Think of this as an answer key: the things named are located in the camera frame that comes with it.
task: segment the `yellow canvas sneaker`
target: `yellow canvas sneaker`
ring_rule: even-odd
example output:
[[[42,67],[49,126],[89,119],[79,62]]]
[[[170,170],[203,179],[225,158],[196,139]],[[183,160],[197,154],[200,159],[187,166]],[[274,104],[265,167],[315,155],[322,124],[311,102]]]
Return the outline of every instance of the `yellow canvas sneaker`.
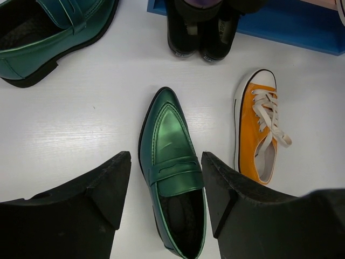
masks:
[[[235,170],[263,185],[271,180],[278,142],[292,141],[278,127],[278,96],[274,74],[256,70],[244,78],[234,97]]]

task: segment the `white table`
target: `white table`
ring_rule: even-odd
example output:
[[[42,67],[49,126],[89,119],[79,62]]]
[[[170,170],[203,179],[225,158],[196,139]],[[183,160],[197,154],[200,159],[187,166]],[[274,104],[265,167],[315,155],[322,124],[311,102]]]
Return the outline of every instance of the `white table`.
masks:
[[[166,18],[146,13],[146,4],[122,1],[101,41],[60,60],[36,86],[0,80],[0,201],[29,199],[127,150],[132,174],[111,258],[177,258],[156,232],[137,161],[144,115],[155,92],[171,87],[198,156],[212,151],[231,165],[232,98],[255,67],[275,73],[280,126],[293,140],[279,148],[269,187],[304,195],[345,186],[345,57],[237,34],[223,62],[178,59],[168,48]],[[220,258],[210,224],[200,258]]]

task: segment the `blue tray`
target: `blue tray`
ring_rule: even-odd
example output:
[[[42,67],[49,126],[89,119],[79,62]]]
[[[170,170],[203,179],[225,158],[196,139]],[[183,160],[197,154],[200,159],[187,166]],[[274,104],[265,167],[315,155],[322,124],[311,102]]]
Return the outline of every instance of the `blue tray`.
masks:
[[[148,12],[166,15],[164,0],[149,0]],[[238,32],[333,55],[345,53],[345,27],[337,11],[301,0],[269,0],[245,15]]]

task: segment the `metallic green shoe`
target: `metallic green shoe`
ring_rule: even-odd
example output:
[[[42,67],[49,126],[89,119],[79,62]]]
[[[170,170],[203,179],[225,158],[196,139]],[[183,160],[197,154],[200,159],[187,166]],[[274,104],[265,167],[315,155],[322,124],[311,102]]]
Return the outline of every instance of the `metallic green shoe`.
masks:
[[[198,258],[206,231],[204,183],[186,120],[170,88],[157,92],[146,114],[139,163],[165,247],[182,258]]]
[[[0,77],[32,86],[61,57],[99,40],[119,0],[7,0],[0,4]]]

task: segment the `shoelace bow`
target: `shoelace bow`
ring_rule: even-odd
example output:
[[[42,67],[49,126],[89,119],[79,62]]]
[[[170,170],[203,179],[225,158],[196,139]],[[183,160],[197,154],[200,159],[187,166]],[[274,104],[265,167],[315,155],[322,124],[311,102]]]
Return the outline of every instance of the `shoelace bow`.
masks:
[[[292,144],[292,140],[278,127],[277,93],[257,89],[252,91],[252,94],[255,95],[253,110],[260,118],[258,121],[260,132],[264,131],[266,127],[270,129],[268,136],[257,151],[256,156],[263,154],[266,151],[273,138],[275,138],[275,140],[281,143],[284,147],[290,146]]]

